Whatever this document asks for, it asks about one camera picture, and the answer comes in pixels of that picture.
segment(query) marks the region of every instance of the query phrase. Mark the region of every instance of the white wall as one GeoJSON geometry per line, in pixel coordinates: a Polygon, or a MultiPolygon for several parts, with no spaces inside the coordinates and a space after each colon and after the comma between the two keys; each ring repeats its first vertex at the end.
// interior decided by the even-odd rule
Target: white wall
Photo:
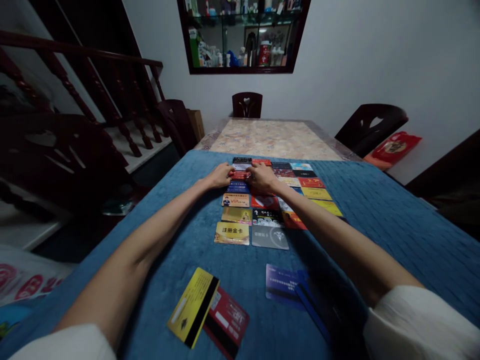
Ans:
{"type": "MultiPolygon", "coordinates": [[[[35,12],[28,0],[0,0],[0,29],[12,33],[34,36],[52,40],[50,33],[35,12]]],[[[20,68],[25,80],[41,91],[61,113],[80,114],[82,111],[64,88],[62,82],[53,75],[42,59],[34,50],[22,49],[11,46],[3,46],[8,56],[20,68]]],[[[105,122],[102,113],[89,96],[82,82],[79,80],[72,67],[61,54],[56,54],[61,65],[67,72],[70,82],[73,84],[80,97],[90,108],[98,122],[105,122]]],[[[0,78],[0,83],[8,85],[11,89],[11,81],[0,78]]]]}
{"type": "Polygon", "coordinates": [[[176,1],[123,0],[163,92],[202,112],[205,131],[231,96],[263,94],[263,118],[314,120],[335,135],[357,107],[404,108],[422,142],[390,173],[406,184],[480,128],[476,0],[312,0],[293,74],[190,75],[176,1]]]}

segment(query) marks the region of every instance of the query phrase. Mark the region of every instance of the dark wooden chair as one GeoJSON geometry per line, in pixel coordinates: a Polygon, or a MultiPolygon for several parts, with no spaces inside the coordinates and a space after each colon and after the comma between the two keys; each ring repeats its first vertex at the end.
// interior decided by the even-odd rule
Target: dark wooden chair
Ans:
{"type": "Polygon", "coordinates": [[[0,177],[74,214],[99,214],[112,197],[145,196],[118,154],[103,129],[83,115],[37,113],[0,121],[0,177]]]}
{"type": "Polygon", "coordinates": [[[262,117],[263,95],[256,92],[239,92],[231,97],[234,118],[262,117]]]}
{"type": "Polygon", "coordinates": [[[182,158],[198,144],[184,102],[181,100],[164,100],[158,104],[157,108],[166,124],[171,141],[175,145],[178,155],[182,158]]]}
{"type": "Polygon", "coordinates": [[[404,110],[393,105],[363,104],[336,134],[335,139],[364,158],[409,118],[404,110]],[[382,119],[371,126],[375,118],[382,119]]]}

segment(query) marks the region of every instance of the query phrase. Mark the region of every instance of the hand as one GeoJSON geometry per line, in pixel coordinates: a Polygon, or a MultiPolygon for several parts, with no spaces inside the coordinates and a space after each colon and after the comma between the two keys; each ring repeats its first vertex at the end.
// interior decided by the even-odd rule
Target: hand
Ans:
{"type": "Polygon", "coordinates": [[[234,170],[233,166],[229,165],[228,162],[224,162],[218,165],[207,177],[199,181],[203,182],[208,189],[223,188],[232,181],[229,173],[234,170]]]}
{"type": "Polygon", "coordinates": [[[274,193],[275,186],[280,182],[275,176],[271,167],[266,166],[263,162],[260,164],[253,164],[246,171],[251,173],[251,176],[246,181],[259,190],[274,193]]]}

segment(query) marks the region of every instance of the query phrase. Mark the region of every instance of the white sleeve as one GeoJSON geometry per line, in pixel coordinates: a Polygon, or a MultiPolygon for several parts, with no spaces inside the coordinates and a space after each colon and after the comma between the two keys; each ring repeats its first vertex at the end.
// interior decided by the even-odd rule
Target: white sleeve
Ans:
{"type": "Polygon", "coordinates": [[[395,287],[370,309],[363,337],[375,360],[480,359],[480,330],[415,286],[395,287]]]}
{"type": "Polygon", "coordinates": [[[116,360],[104,334],[94,324],[67,327],[22,347],[9,360],[116,360]]]}

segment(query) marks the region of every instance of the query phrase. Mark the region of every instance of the marble tabletop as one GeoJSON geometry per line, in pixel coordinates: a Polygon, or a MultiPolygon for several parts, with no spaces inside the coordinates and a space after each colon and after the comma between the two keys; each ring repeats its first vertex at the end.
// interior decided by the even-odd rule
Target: marble tabletop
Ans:
{"type": "Polygon", "coordinates": [[[228,117],[194,149],[271,158],[362,161],[311,120],[228,117]]]}

